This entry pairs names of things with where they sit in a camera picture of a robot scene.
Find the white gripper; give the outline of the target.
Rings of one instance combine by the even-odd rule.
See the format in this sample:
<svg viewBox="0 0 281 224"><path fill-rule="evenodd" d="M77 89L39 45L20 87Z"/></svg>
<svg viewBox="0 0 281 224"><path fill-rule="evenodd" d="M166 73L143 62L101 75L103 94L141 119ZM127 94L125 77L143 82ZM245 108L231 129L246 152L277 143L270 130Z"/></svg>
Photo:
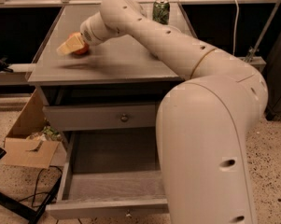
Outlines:
<svg viewBox="0 0 281 224"><path fill-rule="evenodd" d="M85 48L85 42L90 46L97 46L115 37L119 37L119 33L107 27L101 13L97 12L81 23L80 33L71 34L56 51L59 55L77 53Z"/></svg>

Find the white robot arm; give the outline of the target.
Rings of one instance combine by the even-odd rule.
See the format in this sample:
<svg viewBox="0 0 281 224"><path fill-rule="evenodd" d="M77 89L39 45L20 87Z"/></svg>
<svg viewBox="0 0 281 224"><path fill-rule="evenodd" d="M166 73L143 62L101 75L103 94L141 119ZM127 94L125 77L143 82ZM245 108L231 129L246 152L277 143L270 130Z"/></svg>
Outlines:
<svg viewBox="0 0 281 224"><path fill-rule="evenodd" d="M156 139L172 224L257 224L246 135L262 116L261 73L231 54L147 18L132 0L103 0L57 51L130 35L182 83L160 103Z"/></svg>

